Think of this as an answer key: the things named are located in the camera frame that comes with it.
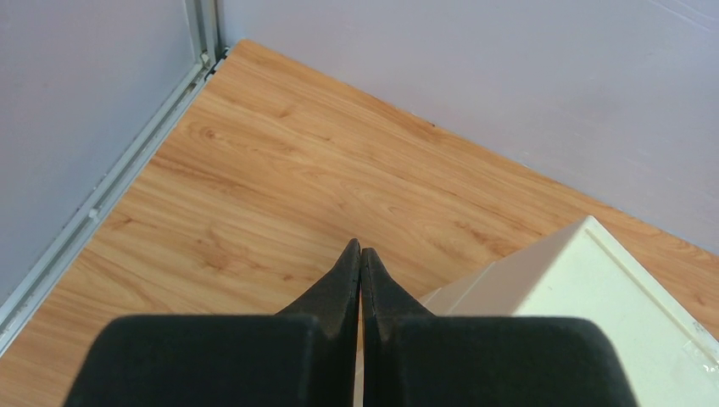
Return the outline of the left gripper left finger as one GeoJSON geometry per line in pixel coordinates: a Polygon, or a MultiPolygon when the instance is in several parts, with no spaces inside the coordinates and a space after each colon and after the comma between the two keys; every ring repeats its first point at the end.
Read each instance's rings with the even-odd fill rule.
{"type": "Polygon", "coordinates": [[[127,315],[98,334],[68,406],[350,406],[360,244],[273,315],[127,315]]]}

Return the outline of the white mini drawer cabinet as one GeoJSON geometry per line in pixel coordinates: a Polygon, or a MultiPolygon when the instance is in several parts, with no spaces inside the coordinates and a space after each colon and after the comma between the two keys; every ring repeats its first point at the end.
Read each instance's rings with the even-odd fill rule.
{"type": "Polygon", "coordinates": [[[593,217],[415,299],[438,316],[590,321],[634,406],[718,403],[716,339],[593,217]]]}

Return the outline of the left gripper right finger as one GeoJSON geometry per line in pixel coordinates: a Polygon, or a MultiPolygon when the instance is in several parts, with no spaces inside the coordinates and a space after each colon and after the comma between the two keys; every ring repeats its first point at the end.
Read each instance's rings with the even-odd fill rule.
{"type": "Polygon", "coordinates": [[[366,406],[634,406],[607,336],[565,317],[438,316],[361,253],[366,406]]]}

